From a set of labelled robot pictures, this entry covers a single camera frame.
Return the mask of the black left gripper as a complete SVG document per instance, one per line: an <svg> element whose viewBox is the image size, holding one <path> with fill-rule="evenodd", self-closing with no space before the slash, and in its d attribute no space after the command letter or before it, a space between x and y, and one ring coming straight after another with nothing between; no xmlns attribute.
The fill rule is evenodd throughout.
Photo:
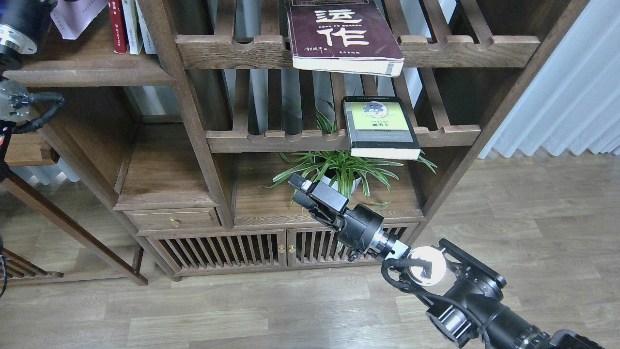
<svg viewBox="0 0 620 349"><path fill-rule="evenodd" d="M51 26L51 11L57 3L57 0L2 0L1 45L24 55L37 53L44 46Z"/></svg>

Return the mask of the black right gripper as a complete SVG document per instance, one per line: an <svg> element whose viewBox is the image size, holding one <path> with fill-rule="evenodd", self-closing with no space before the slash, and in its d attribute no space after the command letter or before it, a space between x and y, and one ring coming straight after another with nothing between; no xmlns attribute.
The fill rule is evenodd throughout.
<svg viewBox="0 0 620 349"><path fill-rule="evenodd" d="M338 241L354 253L377 255L385 247L383 216L362 204L350 210L349 199L321 181L313 183L294 173L288 184L296 189L293 201L335 231Z"/></svg>

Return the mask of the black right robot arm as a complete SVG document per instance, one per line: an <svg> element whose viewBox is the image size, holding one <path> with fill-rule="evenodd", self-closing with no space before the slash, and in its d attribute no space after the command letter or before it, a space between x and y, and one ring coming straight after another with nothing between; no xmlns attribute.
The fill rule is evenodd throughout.
<svg viewBox="0 0 620 349"><path fill-rule="evenodd" d="M479 338L488 349L597 349L586 336L562 330L554 335L528 323L503 305L506 280L457 247L441 239L436 247L411 248L383 230L383 217L362 204L347 207L348 199L323 182L312 183L293 174L293 200L337 233L338 241L381 262L381 274L401 292L424 303L427 318L458 348Z"/></svg>

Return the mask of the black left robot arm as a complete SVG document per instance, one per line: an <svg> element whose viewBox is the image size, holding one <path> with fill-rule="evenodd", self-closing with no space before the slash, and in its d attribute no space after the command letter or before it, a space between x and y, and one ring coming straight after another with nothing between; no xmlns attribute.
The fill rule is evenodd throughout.
<svg viewBox="0 0 620 349"><path fill-rule="evenodd" d="M1 72L24 66L24 57L37 53L51 26L55 0L0 2ZM1 77L1 179L9 175L5 161L11 137L35 132L57 115L65 99L59 93L29 93L18 81Z"/></svg>

